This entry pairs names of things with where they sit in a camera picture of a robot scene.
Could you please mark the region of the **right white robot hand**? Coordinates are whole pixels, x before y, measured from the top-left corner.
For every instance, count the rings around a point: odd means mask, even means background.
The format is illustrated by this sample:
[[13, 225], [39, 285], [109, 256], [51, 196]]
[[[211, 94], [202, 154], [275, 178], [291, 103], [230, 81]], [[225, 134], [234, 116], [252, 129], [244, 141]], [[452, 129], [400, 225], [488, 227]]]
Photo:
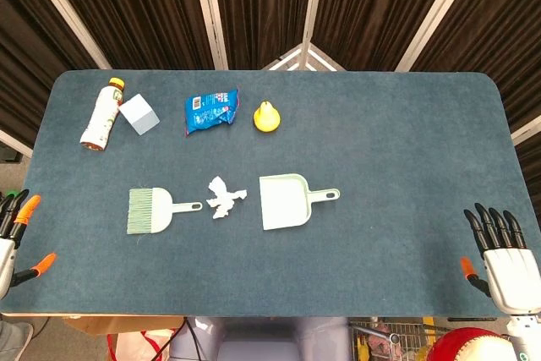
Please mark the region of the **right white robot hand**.
[[540, 313], [540, 271], [527, 247], [517, 219], [509, 211], [498, 212], [476, 203], [475, 211], [463, 211], [487, 278], [479, 277], [468, 257], [460, 260], [462, 274], [507, 315]]

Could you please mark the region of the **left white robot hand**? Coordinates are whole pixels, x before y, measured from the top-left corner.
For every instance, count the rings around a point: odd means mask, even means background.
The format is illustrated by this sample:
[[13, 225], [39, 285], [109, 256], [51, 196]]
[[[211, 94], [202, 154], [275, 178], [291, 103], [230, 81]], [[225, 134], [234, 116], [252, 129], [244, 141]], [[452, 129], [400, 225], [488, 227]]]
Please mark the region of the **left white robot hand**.
[[57, 255], [50, 253], [31, 268], [15, 272], [14, 265], [19, 246], [34, 211], [41, 203], [40, 195], [28, 200], [28, 189], [10, 194], [1, 200], [1, 299], [12, 287], [37, 278], [54, 264]]

